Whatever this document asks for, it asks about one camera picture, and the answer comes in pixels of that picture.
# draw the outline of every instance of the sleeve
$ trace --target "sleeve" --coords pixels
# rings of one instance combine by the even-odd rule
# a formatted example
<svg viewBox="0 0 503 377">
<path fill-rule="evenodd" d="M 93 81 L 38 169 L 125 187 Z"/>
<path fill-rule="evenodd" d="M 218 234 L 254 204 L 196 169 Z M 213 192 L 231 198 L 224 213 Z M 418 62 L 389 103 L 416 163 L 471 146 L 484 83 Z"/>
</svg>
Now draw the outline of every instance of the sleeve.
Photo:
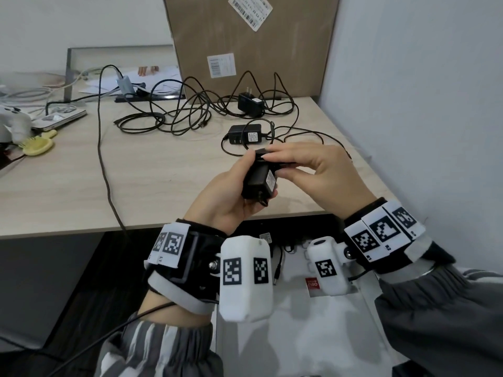
<svg viewBox="0 0 503 377">
<path fill-rule="evenodd" d="M 380 281 L 375 304 L 389 343 L 435 376 L 503 375 L 503 278 L 470 271 L 448 264 L 403 283 Z"/>
<path fill-rule="evenodd" d="M 223 377 L 220 357 L 210 350 L 213 326 L 178 328 L 148 321 L 131 323 L 103 344 L 95 377 Z"/>
</svg>

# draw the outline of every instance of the deli logo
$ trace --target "deli logo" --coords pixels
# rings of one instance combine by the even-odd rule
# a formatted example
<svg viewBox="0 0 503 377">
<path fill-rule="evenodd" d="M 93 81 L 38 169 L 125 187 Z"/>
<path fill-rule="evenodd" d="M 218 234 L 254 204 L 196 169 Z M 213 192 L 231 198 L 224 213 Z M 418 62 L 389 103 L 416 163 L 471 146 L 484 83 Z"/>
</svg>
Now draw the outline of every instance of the deli logo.
<svg viewBox="0 0 503 377">
<path fill-rule="evenodd" d="M 318 283 L 318 278 L 306 278 L 308 290 L 321 290 Z"/>
</svg>

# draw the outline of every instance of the wooden desk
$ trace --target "wooden desk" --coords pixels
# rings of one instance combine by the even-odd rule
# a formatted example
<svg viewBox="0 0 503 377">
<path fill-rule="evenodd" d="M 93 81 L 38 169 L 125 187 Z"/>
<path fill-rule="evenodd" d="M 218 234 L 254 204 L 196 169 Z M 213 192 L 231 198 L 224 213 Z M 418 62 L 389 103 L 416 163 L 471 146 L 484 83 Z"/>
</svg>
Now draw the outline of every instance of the wooden desk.
<svg viewBox="0 0 503 377">
<path fill-rule="evenodd" d="M 311 98 L 296 98 L 297 126 L 322 131 L 344 143 L 357 170 L 377 196 L 391 193 L 325 116 Z M 162 102 L 174 108 L 176 102 Z M 97 157 L 97 104 L 88 115 L 60 131 L 54 148 L 40 157 L 25 158 L 0 177 L 0 238 L 118 230 L 107 202 L 107 191 Z M 148 109 L 147 103 L 139 106 Z M 213 113 L 208 126 L 181 137 L 154 131 L 141 135 L 120 132 L 114 120 L 134 113 L 124 103 L 102 102 L 102 153 L 112 198 L 127 228 L 159 227 L 185 214 L 194 198 L 217 175 L 228 170 L 235 157 L 220 149 L 220 141 L 233 124 L 243 120 Z M 277 126 L 291 125 L 295 114 L 274 117 Z M 263 131 L 269 130 L 264 123 Z M 132 126 L 150 126 L 152 118 Z M 292 140 L 316 140 L 302 135 Z M 242 153 L 239 146 L 226 148 Z M 303 191 L 286 180 L 278 181 L 279 196 L 256 218 L 320 214 L 324 211 Z"/>
</svg>

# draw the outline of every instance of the screw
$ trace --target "screw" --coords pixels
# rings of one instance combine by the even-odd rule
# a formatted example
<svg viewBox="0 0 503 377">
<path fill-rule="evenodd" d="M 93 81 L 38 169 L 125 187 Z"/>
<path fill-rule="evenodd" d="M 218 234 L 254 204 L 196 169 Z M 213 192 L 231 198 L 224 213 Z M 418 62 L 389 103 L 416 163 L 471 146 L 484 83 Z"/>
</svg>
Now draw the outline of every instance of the screw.
<svg viewBox="0 0 503 377">
<path fill-rule="evenodd" d="M 218 262 L 216 260 L 212 260 L 208 267 L 210 268 L 210 270 L 216 270 L 218 267 Z"/>
<path fill-rule="evenodd" d="M 351 250 L 349 250 L 349 248 L 345 248 L 344 249 L 344 256 L 347 258 L 347 259 L 355 259 L 355 257 L 353 256 L 353 254 L 351 253 Z"/>
</svg>

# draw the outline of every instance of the yellow hairbrush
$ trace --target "yellow hairbrush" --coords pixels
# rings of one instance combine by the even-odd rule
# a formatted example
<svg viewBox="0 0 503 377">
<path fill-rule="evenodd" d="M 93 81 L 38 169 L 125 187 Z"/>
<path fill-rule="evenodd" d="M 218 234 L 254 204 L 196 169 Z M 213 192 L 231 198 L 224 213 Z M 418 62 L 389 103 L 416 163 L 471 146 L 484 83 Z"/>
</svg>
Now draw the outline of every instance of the yellow hairbrush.
<svg viewBox="0 0 503 377">
<path fill-rule="evenodd" d="M 47 152 L 54 146 L 52 138 L 57 135 L 56 130 L 43 132 L 40 136 L 24 140 L 19 146 L 26 156 L 38 156 Z"/>
</svg>

